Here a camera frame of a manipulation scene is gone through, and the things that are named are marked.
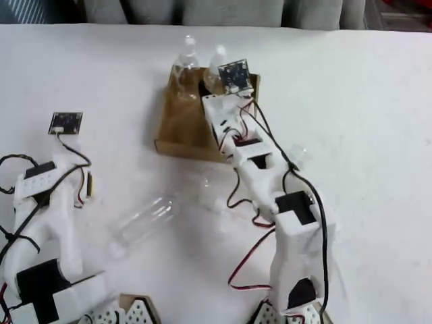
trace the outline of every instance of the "gray couch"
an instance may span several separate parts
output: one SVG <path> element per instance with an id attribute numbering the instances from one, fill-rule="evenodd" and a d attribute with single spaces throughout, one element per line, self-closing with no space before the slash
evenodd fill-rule
<path id="1" fill-rule="evenodd" d="M 363 28 L 364 11 L 365 0 L 0 0 L 0 23 L 83 22 L 85 12 L 104 24 L 335 30 Z"/>
<path id="2" fill-rule="evenodd" d="M 84 0 L 89 22 L 362 29 L 365 0 Z"/>

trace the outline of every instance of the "perforated metal bracket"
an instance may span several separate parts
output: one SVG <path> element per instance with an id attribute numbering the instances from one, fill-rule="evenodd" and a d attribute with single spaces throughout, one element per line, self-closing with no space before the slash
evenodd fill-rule
<path id="1" fill-rule="evenodd" d="M 293 317 L 282 316 L 267 302 L 260 304 L 259 309 L 256 310 L 254 318 L 249 323 L 253 324 L 302 324 L 302 319 L 294 317 L 295 315 L 302 315 L 304 317 L 304 324 L 320 324 L 319 313 L 317 308 L 313 305 L 306 306 L 300 309 Z M 332 324 L 328 315 L 325 315 L 324 324 Z"/>
<path id="2" fill-rule="evenodd" d="M 157 324 L 157 316 L 142 300 L 135 300 L 129 311 L 109 305 L 92 310 L 84 315 L 78 324 Z"/>
<path id="3" fill-rule="evenodd" d="M 135 300 L 126 314 L 126 324 L 156 324 L 151 316 L 151 309 L 142 300 Z"/>

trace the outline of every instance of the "black wire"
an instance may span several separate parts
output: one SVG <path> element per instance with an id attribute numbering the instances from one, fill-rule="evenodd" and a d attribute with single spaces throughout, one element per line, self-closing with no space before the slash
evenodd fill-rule
<path id="1" fill-rule="evenodd" d="M 28 237 L 28 236 L 24 236 L 24 235 L 15 235 L 15 234 L 12 234 L 12 233 L 9 233 L 8 231 L 6 231 L 6 229 L 3 227 L 3 226 L 1 226 L 0 225 L 0 232 L 2 232 L 4 235 L 5 235 L 5 237 L 6 237 L 6 240 L 8 241 L 8 242 L 10 242 L 10 241 L 16 241 L 18 238 L 22 238 L 22 239 L 24 239 L 24 240 L 27 240 L 27 241 L 29 241 L 33 246 L 34 246 L 34 248 L 38 251 L 38 254 L 41 252 L 41 248 L 39 247 L 39 245 L 32 239 L 32 238 L 30 238 L 30 237 Z"/>
<path id="2" fill-rule="evenodd" d="M 93 324 L 93 320 L 89 315 L 85 314 L 84 317 L 90 321 L 90 324 Z"/>
<path id="3" fill-rule="evenodd" d="M 238 188 L 240 187 L 240 175 L 238 174 L 238 171 L 237 171 L 236 168 L 234 168 L 234 171 L 237 174 L 237 184 L 236 184 L 236 186 L 234 187 L 234 189 L 232 190 L 231 194 L 228 196 L 228 199 L 227 199 L 227 207 L 230 208 L 230 209 L 236 208 L 238 205 L 240 205 L 242 203 L 251 203 L 252 204 L 252 201 L 250 199 L 243 198 L 243 199 L 240 199 L 238 202 L 235 202 L 234 204 L 230 205 L 230 201 L 231 201 L 232 197 L 234 197 L 234 195 L 236 194 Z"/>
<path id="4" fill-rule="evenodd" d="M 32 157 L 29 157 L 28 155 L 25 155 L 25 154 L 5 155 L 4 157 L 2 157 L 0 159 L 0 165 L 8 159 L 24 159 L 24 160 L 30 161 L 33 164 L 33 166 L 35 166 L 35 167 L 37 167 L 39 165 Z M 6 189 L 3 189 L 2 187 L 0 187 L 0 192 L 2 192 L 4 194 L 14 194 L 15 187 L 11 187 L 11 188 L 9 188 L 9 190 L 6 190 Z"/>
<path id="5" fill-rule="evenodd" d="M 60 141 L 61 145 L 64 146 L 65 149 L 67 149 L 68 151 L 77 154 L 77 156 L 82 157 L 89 165 L 92 164 L 92 162 L 90 161 L 90 159 L 88 157 L 86 157 L 84 154 L 82 154 L 81 152 L 78 152 L 76 149 L 70 147 L 69 145 L 66 145 L 61 139 L 60 139 L 60 134 L 57 133 L 57 139 Z"/>
<path id="6" fill-rule="evenodd" d="M 9 310 L 9 311 L 14 311 L 14 310 L 20 308 L 21 306 L 22 306 L 22 303 L 20 303 L 20 304 L 18 304 L 18 305 L 15 305 L 15 306 L 12 306 L 12 307 L 9 307 L 8 310 Z"/>
<path id="7" fill-rule="evenodd" d="M 82 169 L 83 167 L 90 167 L 92 165 L 91 160 L 86 157 L 85 155 L 83 155 L 82 153 L 79 153 L 77 150 L 73 149 L 72 147 L 64 144 L 62 141 L 60 141 L 62 143 L 62 145 L 69 151 L 79 155 L 80 157 L 82 157 L 84 160 L 87 161 L 87 164 L 79 164 L 79 165 L 75 165 L 72 168 L 70 168 L 69 170 L 67 170 L 55 183 L 54 185 L 51 187 L 51 189 L 49 189 L 47 191 L 47 193 L 41 198 L 41 200 L 39 201 L 39 203 L 37 204 L 37 206 L 35 208 L 33 208 L 33 210 L 30 212 L 30 214 L 26 217 L 26 219 L 22 222 L 22 224 L 19 226 L 19 228 L 17 229 L 17 231 L 12 234 L 15 237 L 19 237 L 20 234 L 22 233 L 22 231 L 24 230 L 24 228 L 26 228 L 26 226 L 28 225 L 28 223 L 32 220 L 32 218 L 36 215 L 36 213 L 45 205 L 45 203 L 48 201 L 50 195 L 54 192 L 55 189 L 57 189 L 57 187 L 60 185 L 60 183 L 62 183 L 62 181 L 64 179 L 66 179 L 72 172 L 78 170 L 78 169 Z M 16 241 L 16 238 L 14 238 L 13 240 L 10 240 L 0 251 L 0 265 L 2 264 L 5 255 L 7 253 L 7 251 L 11 248 L 11 246 L 14 244 L 14 242 Z"/>
<path id="8" fill-rule="evenodd" d="M 267 123 L 267 120 L 265 119 L 264 113 L 261 110 L 261 108 L 257 105 L 257 103 L 256 103 L 256 107 L 258 108 L 258 110 L 261 114 L 261 117 L 263 118 L 266 126 L 270 130 L 269 124 Z M 272 139 L 275 146 L 279 149 L 280 153 L 282 154 L 282 157 L 288 163 L 288 170 L 287 170 L 287 172 L 284 173 L 283 178 L 282 178 L 283 191 L 286 193 L 286 186 L 285 186 L 286 176 L 290 172 L 292 172 L 293 176 L 298 178 L 300 181 L 303 181 L 309 187 L 310 191 L 312 191 L 315 198 L 317 199 L 319 213 L 321 216 L 321 228 L 322 228 L 322 232 L 323 232 L 323 272 L 324 272 L 324 300 L 323 300 L 323 305 L 319 311 L 319 319 L 321 321 L 321 324 L 324 324 L 323 315 L 324 315 L 325 309 L 327 307 L 327 303 L 329 301 L 329 271 L 328 271 L 328 264 L 327 264 L 327 247 L 328 247 L 327 221 L 325 218 L 325 210 L 324 210 L 323 202 L 321 200 L 321 197 L 319 196 L 319 193 L 317 192 L 317 189 L 315 189 L 315 187 L 309 182 L 309 180 L 307 180 L 306 178 L 302 177 L 301 175 L 299 175 L 297 173 L 297 171 L 299 171 L 298 167 L 293 162 L 290 161 L 288 156 L 285 154 L 284 150 L 277 143 L 277 141 L 274 138 L 271 131 L 270 132 L 266 131 L 266 129 L 264 129 L 264 126 L 261 125 L 261 123 L 251 113 L 249 113 L 248 111 L 246 111 L 246 113 L 249 114 L 249 116 L 251 116 L 251 118 L 253 118 L 253 120 L 267 133 L 267 135 L 269 135 L 269 137 Z"/>
<path id="9" fill-rule="evenodd" d="M 315 187 L 309 182 L 309 180 L 302 177 L 294 170 L 292 171 L 292 174 L 299 180 L 303 181 L 309 187 L 310 191 L 312 191 L 315 198 L 317 199 L 319 213 L 321 215 L 321 227 L 323 229 L 324 301 L 323 301 L 323 305 L 321 306 L 321 309 L 319 310 L 319 320 L 321 321 L 322 324 L 324 324 L 323 315 L 325 312 L 325 308 L 327 307 L 327 303 L 329 302 L 329 269 L 327 264 L 327 246 L 328 246 L 327 220 L 325 219 L 323 201 L 321 200 L 321 197 L 319 196 L 317 189 L 315 189 Z"/>
<path id="10" fill-rule="evenodd" d="M 25 154 L 9 154 L 9 155 L 6 155 L 6 156 L 4 156 L 4 157 L 2 157 L 0 159 L 0 165 L 4 161 L 6 161 L 8 159 L 24 159 L 24 160 L 27 160 L 27 161 L 31 162 L 31 164 L 33 164 L 33 166 L 35 166 L 35 167 L 39 166 L 39 164 L 32 157 L 30 157 L 28 155 L 25 155 Z M 2 192 L 4 194 L 14 194 L 15 193 L 15 187 L 11 187 L 9 190 L 5 190 L 2 187 L 0 187 L 0 192 Z M 25 240 L 29 241 L 37 249 L 38 253 L 41 251 L 41 248 L 39 247 L 39 245 L 32 238 L 29 238 L 28 236 L 14 235 L 12 233 L 9 233 L 1 225 L 0 225 L 0 232 L 2 232 L 5 235 L 6 240 L 8 242 L 16 241 L 18 238 L 22 238 L 22 239 L 25 239 Z"/>
<path id="11" fill-rule="evenodd" d="M 262 116 L 264 116 L 264 114 L 263 114 L 263 112 L 261 111 L 261 109 L 259 109 L 259 111 L 260 111 L 260 114 L 262 115 Z M 270 132 L 268 132 L 265 128 L 264 128 L 264 126 L 258 121 L 258 119 L 257 118 L 255 118 L 255 116 L 253 115 L 253 114 L 251 114 L 249 111 L 244 111 L 245 113 L 247 113 L 262 129 L 263 129 L 263 131 L 267 134 L 267 135 L 269 135 L 270 136 L 270 138 L 272 139 L 272 141 L 273 141 L 273 143 L 275 143 L 275 146 L 277 147 L 277 149 L 280 151 L 280 153 L 282 154 L 282 157 L 283 157 L 283 159 L 288 163 L 288 168 L 289 168 L 289 170 L 291 171 L 292 169 L 293 170 L 296 170 L 296 171 L 300 171 L 300 169 L 297 167 L 297 165 L 294 163 L 294 162 L 292 162 L 291 160 L 290 160 L 290 158 L 286 155 L 286 153 L 285 153 L 285 151 L 280 147 L 280 145 L 279 145 L 279 143 L 277 143 L 276 142 L 276 140 L 275 140 L 275 138 L 273 137 L 273 135 L 272 135 L 272 133 L 270 133 Z"/>

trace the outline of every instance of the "bottle cap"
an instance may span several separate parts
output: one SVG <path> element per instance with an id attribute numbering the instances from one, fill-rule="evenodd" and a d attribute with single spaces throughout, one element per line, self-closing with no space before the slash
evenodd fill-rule
<path id="1" fill-rule="evenodd" d="M 194 56 L 195 55 L 195 38 L 188 35 L 184 39 L 184 52 L 183 54 L 185 56 Z"/>

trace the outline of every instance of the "upright plastic bottle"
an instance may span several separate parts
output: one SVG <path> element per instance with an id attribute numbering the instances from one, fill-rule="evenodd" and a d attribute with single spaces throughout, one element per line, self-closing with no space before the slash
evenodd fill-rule
<path id="1" fill-rule="evenodd" d="M 198 98 L 199 68 L 195 39 L 188 35 L 184 39 L 184 48 L 176 59 L 173 69 L 180 100 L 189 101 Z"/>
<path id="2" fill-rule="evenodd" d="M 223 45 L 217 45 L 216 53 L 210 60 L 210 66 L 204 71 L 204 83 L 208 91 L 214 95 L 223 95 L 224 89 L 219 75 L 218 66 L 226 61 L 226 50 Z"/>

